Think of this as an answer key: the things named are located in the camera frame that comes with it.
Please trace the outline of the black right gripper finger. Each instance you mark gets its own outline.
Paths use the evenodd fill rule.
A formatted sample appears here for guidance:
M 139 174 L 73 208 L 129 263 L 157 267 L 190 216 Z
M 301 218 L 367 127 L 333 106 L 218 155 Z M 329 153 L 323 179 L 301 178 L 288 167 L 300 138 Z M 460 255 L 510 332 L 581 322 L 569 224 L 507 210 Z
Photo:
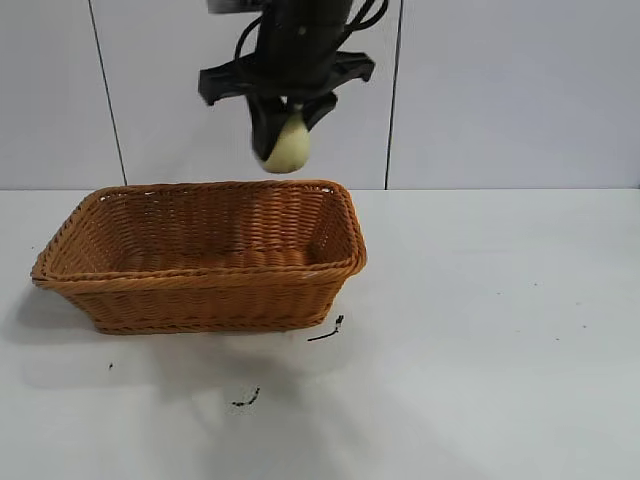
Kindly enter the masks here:
M 334 92 L 326 92 L 312 96 L 309 92 L 303 92 L 299 98 L 299 113 L 304 124 L 311 131 L 324 117 L 331 113 L 337 105 L 337 96 Z
M 289 111 L 280 97 L 250 96 L 249 114 L 253 151 L 259 160 L 267 160 L 289 118 Z

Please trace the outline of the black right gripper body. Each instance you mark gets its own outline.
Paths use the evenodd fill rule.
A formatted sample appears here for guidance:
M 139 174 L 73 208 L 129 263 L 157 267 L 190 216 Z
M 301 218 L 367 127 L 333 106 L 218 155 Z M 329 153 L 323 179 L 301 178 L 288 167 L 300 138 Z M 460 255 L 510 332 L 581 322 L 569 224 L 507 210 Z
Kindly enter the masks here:
M 211 106 L 236 96 L 321 95 L 371 78 L 375 62 L 341 49 L 354 33 L 375 24 L 373 1 L 353 11 L 351 1 L 225 1 L 217 13 L 255 11 L 240 34 L 233 58 L 199 73 L 198 92 Z

